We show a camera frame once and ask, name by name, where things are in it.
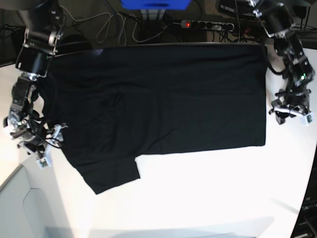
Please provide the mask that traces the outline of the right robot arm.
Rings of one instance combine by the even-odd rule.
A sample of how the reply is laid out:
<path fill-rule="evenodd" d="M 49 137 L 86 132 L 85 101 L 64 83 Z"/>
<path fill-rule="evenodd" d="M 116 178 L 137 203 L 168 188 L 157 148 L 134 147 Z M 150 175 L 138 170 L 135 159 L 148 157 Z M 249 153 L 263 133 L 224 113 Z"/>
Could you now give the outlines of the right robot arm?
<path fill-rule="evenodd" d="M 21 71 L 12 88 L 12 102 L 3 127 L 18 148 L 35 156 L 41 169 L 50 167 L 50 151 L 61 145 L 57 124 L 46 129 L 49 115 L 41 117 L 34 110 L 38 99 L 38 83 L 45 78 L 63 36 L 63 10 L 56 0 L 2 0 L 1 9 L 16 11 L 25 25 L 24 41 L 15 67 Z"/>

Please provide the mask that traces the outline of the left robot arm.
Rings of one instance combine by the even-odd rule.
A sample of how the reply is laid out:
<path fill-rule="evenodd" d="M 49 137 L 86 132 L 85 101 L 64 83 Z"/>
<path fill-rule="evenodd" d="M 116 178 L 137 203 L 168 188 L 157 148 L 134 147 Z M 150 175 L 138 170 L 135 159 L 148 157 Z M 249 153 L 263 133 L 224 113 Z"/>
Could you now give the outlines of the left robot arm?
<path fill-rule="evenodd" d="M 302 43 L 293 26 L 295 25 L 287 7 L 273 0 L 250 0 L 252 14 L 259 20 L 268 38 L 273 39 L 273 47 L 283 60 L 285 68 L 276 71 L 272 65 L 268 68 L 275 75 L 281 75 L 287 81 L 286 88 L 276 93 L 272 101 L 270 114 L 275 114 L 279 125 L 288 117 L 300 117 L 302 123 L 313 122 L 310 110 L 310 89 L 307 85 L 313 81 L 315 71 L 306 57 Z"/>

